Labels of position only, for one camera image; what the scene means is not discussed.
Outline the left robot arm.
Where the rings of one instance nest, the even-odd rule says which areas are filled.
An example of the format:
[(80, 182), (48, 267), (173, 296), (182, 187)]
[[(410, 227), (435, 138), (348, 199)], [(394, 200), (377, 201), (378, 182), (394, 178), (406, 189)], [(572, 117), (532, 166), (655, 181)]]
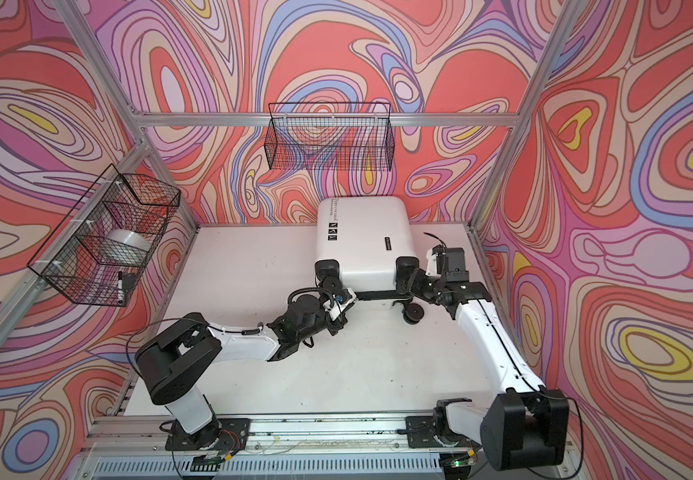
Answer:
[(334, 336), (346, 326), (346, 312), (356, 302), (351, 289), (306, 287), (286, 301), (286, 312), (254, 328), (209, 322), (200, 312), (182, 316), (132, 357), (132, 368), (144, 382), (150, 401), (164, 406), (174, 420), (164, 429), (171, 452), (208, 450), (230, 438), (230, 451), (244, 448), (238, 434), (218, 419), (212, 404), (198, 389), (208, 367), (220, 362), (282, 361), (300, 347), (312, 348), (314, 336)]

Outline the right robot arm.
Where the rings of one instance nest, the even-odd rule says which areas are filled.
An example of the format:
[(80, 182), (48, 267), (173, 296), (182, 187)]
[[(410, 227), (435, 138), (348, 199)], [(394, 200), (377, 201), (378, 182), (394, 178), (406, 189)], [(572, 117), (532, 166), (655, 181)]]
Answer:
[(564, 460), (570, 401), (548, 389), (527, 366), (498, 318), (493, 299), (473, 282), (459, 248), (442, 244), (429, 252), (426, 271), (415, 257), (396, 259), (401, 293), (444, 308), (480, 358), (490, 398), (440, 400), (435, 435), (445, 444), (467, 439), (480, 446), (496, 471), (558, 466)]

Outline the black suitcase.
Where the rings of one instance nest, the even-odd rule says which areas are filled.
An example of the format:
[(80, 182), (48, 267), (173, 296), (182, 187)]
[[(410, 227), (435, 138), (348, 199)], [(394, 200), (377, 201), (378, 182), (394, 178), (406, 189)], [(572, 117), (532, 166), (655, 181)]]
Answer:
[(396, 261), (416, 252), (402, 200), (393, 196), (338, 197), (320, 202), (316, 217), (316, 284), (366, 310), (401, 307), (418, 324), (423, 307), (396, 287)]

